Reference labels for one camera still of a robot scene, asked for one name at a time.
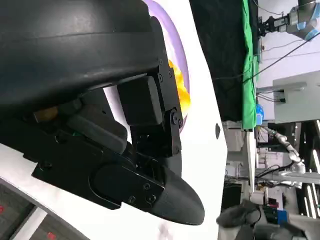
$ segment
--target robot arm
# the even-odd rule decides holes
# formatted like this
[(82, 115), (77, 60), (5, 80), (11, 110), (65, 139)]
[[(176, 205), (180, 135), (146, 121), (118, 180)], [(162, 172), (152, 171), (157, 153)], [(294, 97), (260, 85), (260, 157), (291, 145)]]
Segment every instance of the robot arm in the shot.
[[(33, 177), (112, 210), (124, 202), (181, 224), (204, 221), (181, 178), (175, 75), (147, 5), (4, 0), (0, 28), (0, 143), (37, 163)], [(102, 89), (112, 85), (132, 144)]]
[(315, 0), (299, 0), (298, 6), (285, 16), (273, 18), (266, 22), (260, 21), (259, 35), (265, 36), (272, 32), (287, 32), (303, 40), (309, 41), (319, 31), (320, 3)]

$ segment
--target white surface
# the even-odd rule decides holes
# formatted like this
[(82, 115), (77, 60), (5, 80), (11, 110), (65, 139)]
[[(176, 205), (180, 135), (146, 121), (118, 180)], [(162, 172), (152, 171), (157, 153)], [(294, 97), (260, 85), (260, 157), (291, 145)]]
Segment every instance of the white surface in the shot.
[(292, 123), (320, 119), (320, 71), (273, 81), (273, 85), (306, 83), (303, 89), (284, 89), (285, 103), (274, 106), (275, 123)]
[(47, 213), (45, 211), (39, 207), (34, 207), (31, 214), (26, 218), (10, 240), (29, 240), (46, 216)]
[(248, 132), (246, 135), (248, 163), (249, 163), (249, 176), (250, 176), (250, 190), (255, 191), (255, 178), (256, 178), (256, 156), (257, 156), (257, 143), (254, 132)]
[[(215, 240), (218, 237), (216, 218), (221, 210), (227, 145), (210, 72), (199, 43), (189, 1), (158, 2), (176, 25), (187, 57), (191, 108), (181, 133), (182, 177), (202, 200), (205, 208), (202, 225), (169, 223), (125, 204), (119, 210), (106, 209), (31, 177), (35, 164), (24, 159), (21, 153), (0, 145), (0, 178), (91, 240), (160, 239), (159, 228), (167, 228), (177, 240)], [(216, 123), (221, 127), (218, 140), (215, 134)]]

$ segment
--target black cable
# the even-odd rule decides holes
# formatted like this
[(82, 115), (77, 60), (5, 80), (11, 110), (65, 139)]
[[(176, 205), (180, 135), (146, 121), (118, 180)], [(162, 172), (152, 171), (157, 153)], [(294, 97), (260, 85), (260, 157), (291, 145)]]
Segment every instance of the black cable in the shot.
[[(282, 56), (280, 59), (278, 59), (277, 61), (273, 62), (272, 64), (270, 64), (269, 66), (267, 66), (266, 68), (262, 69), (261, 71), (257, 72), (256, 74), (254, 74), (253, 76), (247, 78), (245, 81), (243, 81), (241, 84), (245, 84), (248, 81), (250, 81), (251, 79), (253, 79), (254, 77), (258, 76), (259, 74), (263, 73), (264, 71), (268, 70), (269, 68), (271, 68), (272, 66), (274, 66), (275, 64), (277, 64), (278, 62), (280, 62), (281, 60), (283, 60), (284, 58), (286, 58), (287, 56), (289, 56), (290, 54), (292, 54), (294, 51), (298, 50), (299, 48), (301, 48), (302, 46), (304, 46), (305, 44), (307, 44), (308, 42), (310, 42), (311, 40), (315, 39), (316, 37), (318, 37), (320, 35), (320, 32), (317, 33), (316, 35), (314, 35), (313, 37), (311, 37), (309, 40), (303, 42), (302, 44), (300, 44), (299, 46), (297, 46), (296, 48), (294, 48), (293, 50), (291, 50), (290, 52), (288, 52), (287, 54), (285, 54), (284, 56)], [(230, 87), (228, 91), (232, 90), (233, 88), (236, 87), (236, 84), (233, 85), (232, 87)]]
[(272, 103), (281, 103), (281, 101), (280, 101), (280, 100), (267, 98), (267, 97), (264, 97), (264, 96), (261, 96), (261, 95), (258, 95), (257, 97), (258, 97), (258, 98), (261, 98), (261, 99), (264, 99), (264, 100), (266, 100), (266, 101), (268, 101), (268, 102), (272, 102)]
[[(306, 55), (312, 55), (312, 54), (320, 54), (320, 51), (312, 51), (312, 52), (306, 52), (306, 53), (300, 53), (300, 54), (293, 54), (293, 55), (287, 56), (287, 58), (306, 56)], [(271, 58), (263, 59), (263, 61), (276, 60), (276, 59), (279, 59), (279, 58), (280, 57), (271, 57)]]
[(255, 221), (254, 223), (251, 224), (251, 227), (252, 227), (252, 228), (257, 224), (257, 222), (260, 221), (260, 219), (261, 219), (261, 217), (262, 217), (262, 212), (261, 212), (261, 210), (260, 210), (260, 207), (257, 207), (257, 210), (259, 211), (260, 216), (259, 216), (259, 218), (258, 218), (257, 221)]
[(269, 52), (269, 51), (271, 51), (271, 50), (273, 50), (273, 49), (281, 49), (281, 48), (287, 47), (287, 46), (289, 46), (289, 45), (291, 45), (291, 44), (294, 44), (294, 43), (297, 43), (297, 42), (301, 42), (301, 41), (304, 41), (304, 40), (303, 40), (303, 39), (295, 40), (295, 41), (289, 42), (289, 43), (287, 43), (287, 44), (285, 44), (285, 45), (274, 46), (274, 47), (272, 47), (272, 48), (270, 48), (270, 49), (263, 50), (262, 52), (265, 53), (265, 52)]
[(252, 59), (250, 61), (250, 66), (249, 66), (249, 69), (247, 69), (246, 71), (244, 71), (243, 73), (241, 74), (238, 74), (236, 76), (222, 76), (222, 77), (216, 77), (216, 78), (213, 78), (212, 80), (220, 80), (220, 79), (237, 79), (237, 78), (240, 78), (242, 77), (243, 75), (245, 75), (247, 72), (251, 71), (252, 70), (252, 65), (254, 63), (254, 59)]
[(281, 166), (281, 167), (278, 167), (278, 168), (276, 168), (276, 169), (272, 169), (272, 170), (270, 170), (270, 171), (267, 171), (267, 172), (265, 172), (265, 173), (263, 173), (263, 174), (260, 174), (260, 175), (256, 176), (255, 178), (256, 178), (256, 179), (260, 179), (260, 178), (264, 177), (264, 176), (267, 175), (267, 174), (272, 174), (272, 173), (274, 173), (274, 172), (276, 172), (276, 171), (286, 170), (287, 168), (290, 168), (293, 164), (294, 164), (294, 162), (292, 162), (292, 163), (290, 163), (290, 164), (288, 164), (288, 165), (286, 165), (286, 166)]
[(268, 142), (268, 141), (266, 141), (265, 138), (262, 136), (262, 131), (261, 131), (261, 130), (258, 132), (258, 137), (259, 137), (259, 139), (260, 139), (260, 137), (261, 137), (262, 140), (265, 141), (266, 143)]
[(270, 170), (271, 168), (273, 168), (274, 166), (278, 166), (278, 168), (280, 168), (280, 166), (278, 164), (272, 165), (270, 167), (268, 167), (266, 170), (264, 170), (263, 172), (260, 172), (257, 176), (255, 176), (256, 178), (259, 178), (261, 174), (265, 173), (266, 171)]
[(262, 94), (259, 94), (258, 97), (259, 97), (259, 98), (262, 98), (262, 99), (274, 101), (274, 102), (281, 102), (279, 99), (275, 99), (275, 98), (272, 98), (272, 97), (269, 97), (269, 96), (266, 96), (266, 95), (262, 95)]
[(269, 11), (269, 10), (263, 8), (262, 6), (259, 6), (258, 3), (256, 2), (256, 0), (253, 0), (253, 2), (254, 2), (254, 4), (255, 4), (258, 8), (266, 11), (267, 13), (274, 14), (274, 15), (278, 15), (278, 16), (283, 16), (283, 15), (285, 14), (284, 12), (282, 12), (282, 13), (276, 13), (276, 12), (273, 12), (273, 11)]

